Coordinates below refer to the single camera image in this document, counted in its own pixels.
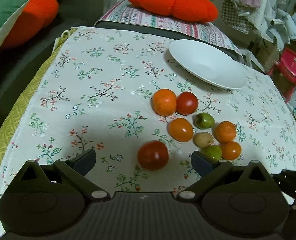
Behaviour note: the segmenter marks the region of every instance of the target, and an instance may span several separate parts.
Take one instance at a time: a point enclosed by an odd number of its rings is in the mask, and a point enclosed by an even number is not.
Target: tablecloth
[[[241,55],[236,45],[212,23],[185,22],[173,17],[156,15],[144,9],[135,8],[127,0],[117,2],[97,22],[100,21],[142,25],[179,32],[214,46],[234,50]]]
[[[193,184],[200,177],[190,155],[198,148],[167,132],[173,119],[192,123],[193,115],[155,114],[151,98],[161,88],[177,95],[191,91],[199,100],[196,114],[208,112],[216,123],[236,125],[242,153],[234,164],[256,159],[270,173],[296,170],[296,124],[270,77],[245,68],[245,88],[212,86],[176,63],[168,51],[171,42],[130,31],[78,28],[45,73],[8,145],[0,166],[0,197],[27,160],[51,164],[88,148],[95,149],[97,163],[86,178],[111,195],[176,194]],[[144,170],[137,162],[138,149],[150,140],[168,148],[169,162],[159,171]]]

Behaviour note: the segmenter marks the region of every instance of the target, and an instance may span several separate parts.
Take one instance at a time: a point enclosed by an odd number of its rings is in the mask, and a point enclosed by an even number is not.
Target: green tomato
[[[221,148],[218,145],[211,145],[204,149],[204,155],[215,160],[216,162],[221,159]]]
[[[200,113],[196,115],[195,125],[199,129],[209,129],[215,124],[215,119],[208,113]]]

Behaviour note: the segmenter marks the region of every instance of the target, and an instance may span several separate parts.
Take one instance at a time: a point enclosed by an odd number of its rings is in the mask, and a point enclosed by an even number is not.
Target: pink chair
[[[281,55],[280,62],[275,62],[267,75],[270,76],[276,68],[292,83],[289,90],[283,94],[286,98],[285,102],[288,103],[296,88],[296,53],[286,48]]]

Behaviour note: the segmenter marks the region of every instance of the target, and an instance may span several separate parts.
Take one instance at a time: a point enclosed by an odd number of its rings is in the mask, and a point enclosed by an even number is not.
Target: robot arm
[[[202,179],[180,192],[110,195],[84,176],[94,150],[53,165],[27,161],[0,199],[1,240],[296,239],[296,172],[270,175],[195,151]],[[281,191],[295,198],[289,206]]]

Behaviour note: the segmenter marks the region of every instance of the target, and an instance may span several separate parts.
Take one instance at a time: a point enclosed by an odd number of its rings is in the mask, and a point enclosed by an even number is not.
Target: tomato plush pillow
[[[212,22],[218,17],[216,6],[209,0],[129,0],[135,7],[173,16],[188,22]]]

